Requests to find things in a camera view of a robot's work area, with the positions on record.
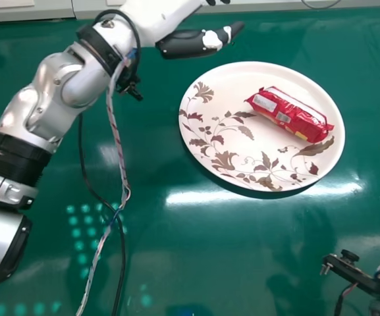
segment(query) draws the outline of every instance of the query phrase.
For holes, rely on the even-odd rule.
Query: white plate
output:
[[[335,129],[310,144],[257,114],[244,102],[261,87],[276,86],[327,116]],[[318,84],[289,68],[260,62],[223,65],[186,91],[179,127],[190,152],[223,180],[257,191],[289,191],[324,177],[345,143],[342,116]]]

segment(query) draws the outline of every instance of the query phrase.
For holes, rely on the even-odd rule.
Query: green surface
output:
[[[124,212],[130,259],[123,315],[332,315],[346,282],[319,276],[322,256],[348,248],[361,256],[363,270],[380,264],[380,9],[203,15],[185,24],[216,28],[234,20],[246,22],[244,33],[215,57],[164,61],[145,49],[145,101],[115,99],[133,189]],[[79,25],[0,24],[0,115],[38,63],[74,41]],[[346,124],[338,165],[296,195],[228,185],[208,174],[180,138],[178,106],[192,81],[215,66],[253,60],[318,82]],[[118,202],[104,100],[86,113],[84,127],[90,178]],[[1,316],[74,315],[80,303],[104,211],[81,179],[76,138],[74,126],[27,212],[34,229],[18,272],[0,285]],[[85,315],[110,315],[120,263],[115,232]],[[354,291],[344,315],[366,315],[368,302]]]

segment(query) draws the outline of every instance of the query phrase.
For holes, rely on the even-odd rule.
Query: red snack package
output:
[[[327,124],[325,115],[276,87],[261,88],[246,102],[277,126],[310,143],[324,140],[334,128]]]

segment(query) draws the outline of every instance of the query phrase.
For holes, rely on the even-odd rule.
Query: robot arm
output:
[[[46,57],[32,83],[13,97],[0,118],[0,282],[15,272],[32,225],[18,210],[32,206],[43,169],[75,118],[107,88],[120,61],[138,46],[157,47],[168,59],[211,55],[244,26],[175,31],[200,7],[200,0],[128,0],[121,7],[128,19],[105,11],[77,32],[77,42]],[[130,87],[137,77],[123,71],[122,90],[141,99]]]

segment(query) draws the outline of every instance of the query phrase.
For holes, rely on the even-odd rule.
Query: cable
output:
[[[89,189],[90,193],[98,199],[104,206],[106,206],[108,209],[110,209],[113,212],[113,218],[107,227],[107,230],[105,234],[102,236],[99,245],[97,247],[97,251],[95,253],[94,259],[92,261],[92,268],[90,269],[89,272],[89,277],[88,281],[86,283],[86,289],[84,291],[84,295],[80,304],[80,307],[78,308],[78,311],[76,313],[76,316],[81,316],[84,312],[84,308],[86,307],[87,301],[88,301],[88,296],[90,293],[90,288],[92,287],[92,281],[94,277],[94,272],[96,270],[97,262],[99,260],[99,255],[103,249],[103,245],[108,237],[108,235],[111,233],[112,225],[117,220],[118,226],[119,226],[119,233],[120,233],[120,238],[121,238],[121,257],[122,257],[122,263],[121,263],[121,271],[119,275],[119,281],[118,281],[118,288],[117,288],[117,294],[115,296],[115,302],[114,302],[114,308],[113,308],[113,313],[112,316],[115,316],[118,311],[118,305],[119,305],[119,298],[121,296],[121,291],[122,291],[122,286],[124,284],[124,276],[125,276],[125,266],[126,266],[126,254],[125,254],[125,235],[124,235],[124,228],[122,227],[122,221],[119,218],[119,212],[123,209],[124,205],[122,204],[117,210],[115,210],[105,199],[103,199],[99,194],[96,193],[96,191],[92,188],[92,185],[90,184],[90,181],[88,180],[87,177],[87,172],[86,172],[86,165],[84,161],[84,152],[83,152],[83,147],[82,147],[82,127],[83,127],[83,116],[82,114],[79,115],[78,117],[78,152],[80,156],[80,166],[82,169],[82,176],[83,180],[86,183],[87,188]]]
[[[358,283],[355,284],[349,284],[346,288],[343,289],[342,293],[340,293],[339,298],[337,299],[336,306],[335,306],[335,313],[334,316],[340,316],[340,313],[342,312],[342,304],[345,297],[351,293],[353,289],[358,285]]]
[[[330,5],[327,5],[326,7],[314,7],[312,5],[310,5],[306,0],[301,0],[301,2],[303,4],[305,4],[305,6],[309,7],[310,9],[313,9],[313,10],[322,10],[322,9],[330,9],[330,8],[333,8],[335,5],[337,5],[338,3],[340,3],[342,0],[336,0],[334,3],[331,3]]]
[[[113,223],[115,220],[117,220],[119,224],[119,231],[121,235],[121,255],[122,255],[122,264],[121,264],[121,272],[119,276],[119,281],[118,281],[118,288],[117,288],[117,293],[115,294],[115,301],[113,304],[112,308],[112,316],[116,316],[118,313],[118,308],[119,308],[119,303],[121,300],[121,292],[122,288],[124,285],[124,276],[125,276],[125,268],[126,268],[126,254],[125,254],[125,235],[124,235],[124,229],[122,227],[122,222],[121,219],[118,217],[120,211],[122,211],[125,208],[125,205],[127,201],[131,197],[131,189],[130,185],[128,183],[128,179],[126,177],[126,170],[125,170],[125,162],[124,162],[124,157],[123,157],[123,152],[122,152],[122,145],[121,145],[121,139],[119,137],[119,131],[117,128],[117,123],[115,120],[114,116],[114,111],[113,111],[113,93],[115,91],[115,85],[118,80],[118,77],[120,76],[122,70],[124,69],[125,65],[127,64],[128,60],[133,58],[136,54],[136,50],[133,49],[130,54],[128,54],[125,58],[122,59],[122,61],[117,65],[112,77],[111,81],[109,83],[108,89],[107,89],[107,112],[108,112],[108,117],[109,117],[109,123],[111,125],[112,131],[113,131],[113,136],[115,139],[115,145],[117,147],[118,151],[118,156],[119,156],[119,167],[121,171],[121,180],[122,180],[122,197],[121,197],[121,205],[117,210],[114,210],[113,207],[106,202],[99,194],[95,192],[95,190],[92,188],[92,185],[90,184],[88,177],[87,177],[87,172],[86,172],[86,165],[84,161],[84,152],[83,152],[83,147],[82,147],[82,126],[83,126],[83,116],[82,114],[79,115],[78,118],[78,150],[80,154],[80,166],[82,169],[82,175],[84,182],[86,183],[90,193],[98,199],[100,202],[102,202],[106,207],[108,207],[113,213],[113,217],[111,219],[111,222],[109,223],[105,234],[101,237],[101,240],[99,241],[99,244],[97,245],[97,250],[95,252],[93,261],[92,261],[92,266],[89,272],[89,277],[86,283],[86,289],[84,291],[84,295],[80,304],[80,307],[78,308],[78,311],[76,313],[76,316],[81,316],[81,314],[84,312],[84,308],[86,307],[89,293],[90,293],[90,288],[92,287],[92,281],[94,277],[94,273],[97,267],[97,262],[99,261],[99,256],[102,252],[103,246],[105,244],[106,239],[111,233]]]
[[[132,33],[134,34],[134,37],[136,38],[137,53],[136,53],[136,56],[135,56],[135,61],[134,61],[134,65],[132,67],[132,72],[131,72],[130,78],[127,80],[127,85],[126,86],[129,86],[130,83],[131,83],[131,81],[132,81],[132,78],[137,75],[138,66],[140,65],[140,59],[141,59],[141,56],[142,56],[142,44],[141,44],[141,41],[140,41],[140,36],[138,35],[138,31],[137,31],[136,25],[128,17],[128,15],[126,15],[122,11],[116,10],[116,9],[108,9],[108,10],[104,10],[104,11],[100,12],[95,17],[92,25],[94,26],[95,24],[97,24],[107,14],[117,14],[117,15],[121,16],[124,20],[126,20],[127,23],[131,27],[131,30],[132,30]]]

